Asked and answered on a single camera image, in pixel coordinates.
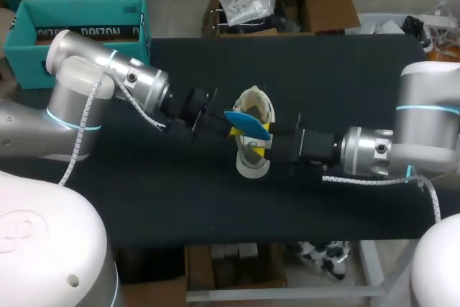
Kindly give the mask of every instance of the plastic bag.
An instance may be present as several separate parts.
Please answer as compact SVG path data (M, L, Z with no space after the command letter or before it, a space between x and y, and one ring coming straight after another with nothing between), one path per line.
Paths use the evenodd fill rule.
M452 14L447 0L440 0L438 5L425 14L448 17L456 24L452 29L430 28L431 38L434 49L428 54L429 60L448 61L453 63L460 62L460 28L459 21Z
M276 0L219 0L229 26L273 14Z

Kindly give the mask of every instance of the white plastic bin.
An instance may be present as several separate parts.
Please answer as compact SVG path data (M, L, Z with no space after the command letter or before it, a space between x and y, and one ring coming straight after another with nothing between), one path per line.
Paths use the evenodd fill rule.
M414 14L358 14L362 27L372 23L375 24L376 27L379 27L388 21L394 21L399 27L402 27L407 16L418 18L418 16ZM345 29L345 34L357 35L359 34L359 30L360 28ZM431 37L430 30L427 27L424 27L423 30L425 31L426 37ZM431 41L428 47L423 48L423 50L425 52L431 52L433 50L433 41Z

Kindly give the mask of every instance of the black table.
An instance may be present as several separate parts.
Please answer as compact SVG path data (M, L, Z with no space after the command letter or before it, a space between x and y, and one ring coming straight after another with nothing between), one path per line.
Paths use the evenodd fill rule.
M281 119L301 112L319 129L391 129L402 69L424 60L406 35L153 40L152 64L176 86L218 87L220 106L257 85ZM17 100L46 106L49 91ZM115 247L199 243L418 238L434 222L431 200L415 184L364 187L321 183L315 171L272 165L259 180L235 168L233 141L190 143L179 124L169 135L113 101L92 155L68 187L100 213ZM66 164L3 159L0 169L58 182ZM438 190L443 216L460 195Z

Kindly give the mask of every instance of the cable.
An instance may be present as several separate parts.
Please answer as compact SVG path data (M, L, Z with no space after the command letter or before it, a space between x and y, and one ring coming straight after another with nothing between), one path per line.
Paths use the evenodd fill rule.
M418 187L423 190L423 186L426 186L428 192L430 193L431 202L433 204L433 213L435 222L438 223L441 221L441 208L439 207L438 195L436 194L436 189L429 179L421 175L414 175L408 178L399 178L391 180L358 180L351 178L340 178L337 176L324 175L323 182L326 183L351 183L354 185L370 185L370 186L385 186L385 185L397 185L399 183L407 183L408 181L418 181Z
M65 183L67 183L67 180L69 179L70 174L72 174L73 168L77 163L78 153L80 152L81 142L83 141L83 135L85 133L86 122L88 120L91 104L93 104L94 96L96 95L99 85L101 84L103 75L104 71L101 70L99 76L96 79L96 82L94 83L93 88L91 89L91 92L89 93L88 98L86 99L85 108L83 109L83 114L81 114L80 126L78 127L77 139L75 140L72 156L70 157L70 162L67 166L67 169L65 170L64 176L60 179L58 183L59 186L64 186Z
M121 81L119 81L118 79L116 79L115 77L112 76L111 74L111 71L109 68L107 68L108 71L106 71L106 74L111 77L115 82L116 84L118 85L118 87L120 87L120 90L123 92L123 94L126 96L126 98L128 99L129 102L131 102L131 104L133 105L133 107L139 112L139 114L141 114L141 116L147 120L147 122L149 122L153 127L159 129L160 131L164 131L166 129L166 125L160 123L160 122L156 122L154 119L150 118L148 115L145 114L145 112L142 110L142 108L139 106L139 104L136 102L136 100L134 100L134 98L131 96L131 94L129 93L129 91L124 87L123 83Z

